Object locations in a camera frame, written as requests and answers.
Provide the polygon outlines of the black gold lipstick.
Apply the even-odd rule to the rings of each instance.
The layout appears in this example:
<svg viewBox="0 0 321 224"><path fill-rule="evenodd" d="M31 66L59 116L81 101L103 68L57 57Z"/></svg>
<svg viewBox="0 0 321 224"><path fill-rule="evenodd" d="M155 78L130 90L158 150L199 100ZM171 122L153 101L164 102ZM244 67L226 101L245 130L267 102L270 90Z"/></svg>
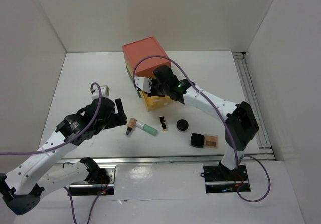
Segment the black gold lipstick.
<svg viewBox="0 0 321 224"><path fill-rule="evenodd" d="M167 131L168 128L167 128L167 125L166 125L166 122L165 122L165 119L163 116L160 116L160 123L161 123L161 126L162 126L162 131Z"/></svg>

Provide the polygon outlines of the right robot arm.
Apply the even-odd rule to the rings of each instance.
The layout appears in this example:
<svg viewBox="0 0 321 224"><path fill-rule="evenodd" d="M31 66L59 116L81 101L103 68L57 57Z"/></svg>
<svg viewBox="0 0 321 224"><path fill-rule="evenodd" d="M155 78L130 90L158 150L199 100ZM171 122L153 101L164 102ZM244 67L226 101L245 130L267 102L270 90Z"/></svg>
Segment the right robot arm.
<svg viewBox="0 0 321 224"><path fill-rule="evenodd" d="M247 102L234 103L212 95L189 79L179 80L168 66L161 66L153 72L153 78L146 80L149 95L168 96L171 100L195 107L221 120L225 127L225 141L229 145L221 160L219 174L225 180L236 174L241 157L248 143L259 130L252 107Z"/></svg>

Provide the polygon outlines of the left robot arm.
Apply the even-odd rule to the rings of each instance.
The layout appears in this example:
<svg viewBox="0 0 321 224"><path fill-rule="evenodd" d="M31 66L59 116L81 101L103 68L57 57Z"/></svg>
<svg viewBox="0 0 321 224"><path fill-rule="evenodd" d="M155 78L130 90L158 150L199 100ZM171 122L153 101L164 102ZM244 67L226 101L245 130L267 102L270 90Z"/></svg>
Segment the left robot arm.
<svg viewBox="0 0 321 224"><path fill-rule="evenodd" d="M75 182L97 183L108 180L105 170L90 157L59 171L49 170L81 143L104 129L126 125L127 116L120 99L95 99L75 114L65 116L49 139L14 170L1 174L1 195L15 214L31 211L46 195Z"/></svg>

